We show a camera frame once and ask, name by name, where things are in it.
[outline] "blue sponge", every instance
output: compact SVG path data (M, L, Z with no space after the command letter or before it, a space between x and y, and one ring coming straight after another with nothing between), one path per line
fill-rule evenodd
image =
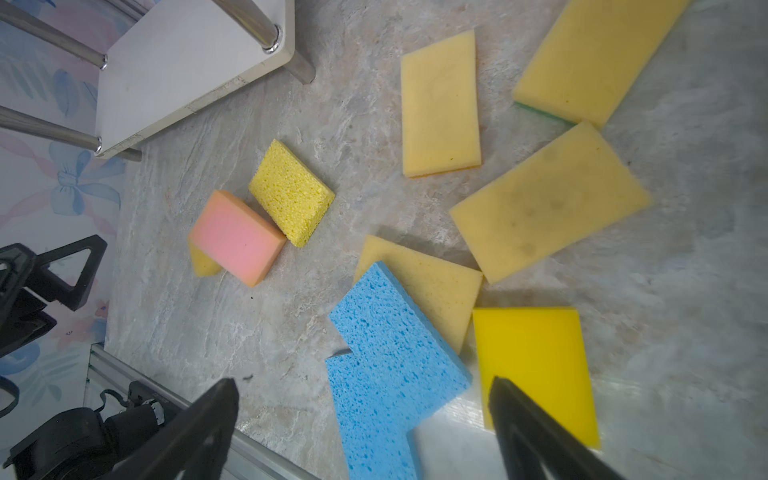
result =
M329 316L378 387L377 407L399 412L405 432L472 383L383 262L374 263Z
M326 360L350 480L417 480L419 457L354 354Z

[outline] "chrome pole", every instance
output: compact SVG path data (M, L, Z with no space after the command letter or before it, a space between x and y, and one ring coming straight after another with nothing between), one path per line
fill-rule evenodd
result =
M9 2L0 2L0 20L26 31L41 40L45 40L51 45L68 51L76 57L91 62L99 68L103 69L107 66L107 55L99 53L93 48L61 33L59 30L56 30L42 20L38 20L19 7L11 5Z
M98 137L52 124L49 121L2 106L0 106L0 127L85 148L86 150L93 151L95 154L101 151L101 139ZM119 153L118 157L130 161L141 161L141 151L128 148Z
M139 13L139 15L144 16L149 12L142 4L139 2L136 2L136 0L121 0L124 4L128 5L132 9L134 9L136 12Z
M280 46L280 28L269 20L253 0L214 0L214 3L245 28L266 53L271 54ZM284 67L304 85L315 79L315 68L298 51L293 53L293 57Z
M112 5L113 8L118 10L123 15L129 17L134 22L138 22L141 20L141 14L139 12L136 12L134 9L129 7L128 5L124 4L120 0L104 0L109 5Z
M214 0L234 21L250 33L264 50L277 47L277 26L261 11L253 0Z

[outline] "cellulose sponge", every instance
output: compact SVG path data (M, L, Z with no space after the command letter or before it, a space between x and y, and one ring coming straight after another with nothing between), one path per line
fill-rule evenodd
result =
M690 0L571 0L512 97L602 128Z
M472 376L383 262L329 316L406 429L469 388Z
M442 338L458 353L480 292L482 273L367 235L355 281L378 261L386 264Z
M572 308L478 308L475 323L485 427L495 376L510 379L587 447L600 448L592 385Z
M248 190L296 247L304 247L336 195L273 140Z
M187 245L190 249L190 258L192 259L192 268L197 276L216 275L221 271L221 265L214 262L202 250L192 244L187 238Z
M402 172L477 167L480 154L475 31L402 56Z
M651 202L611 146L582 122L450 213L496 283Z
M397 410L353 354L326 360L336 420L350 480L416 480L419 457Z
M286 238L230 192L214 191L189 241L248 286L269 272Z

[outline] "marble countertop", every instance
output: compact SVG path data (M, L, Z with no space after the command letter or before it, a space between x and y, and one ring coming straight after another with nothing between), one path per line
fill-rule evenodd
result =
M563 5L299 0L311 85L269 74L128 165L106 350L188 399L234 376L239 429L320 478L345 478L323 360L346 345L328 312L368 233L477 267L448 210L569 128L511 100ZM766 13L763 0L696 0L603 131L655 205L478 298L578 308L600 455L629 479L768 471ZM484 164L406 179L399 57L473 27ZM247 184L273 138L336 200L257 287L196 278L188 231L214 189L261 211ZM472 329L461 357L475 384L416 430L425 479L505 478L482 428Z

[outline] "yellow sponge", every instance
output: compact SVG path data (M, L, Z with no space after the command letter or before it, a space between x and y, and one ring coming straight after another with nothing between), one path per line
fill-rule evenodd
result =
M432 326L458 353L480 292L482 273L368 235L355 282L378 261L394 273Z
M272 141L248 190L297 247L306 245L336 197L278 140Z
M190 258L192 259L192 268L194 268L195 275L211 276L221 271L221 265L214 262L202 250L194 246L190 240L187 240L187 245L190 249Z
M485 427L495 376L510 379L581 443L600 448L592 385L572 308L478 308L477 339Z
M496 283L651 201L583 122L450 211L480 270Z
M690 0L571 0L512 97L602 128Z
M402 56L402 172L477 167L480 155L475 31Z

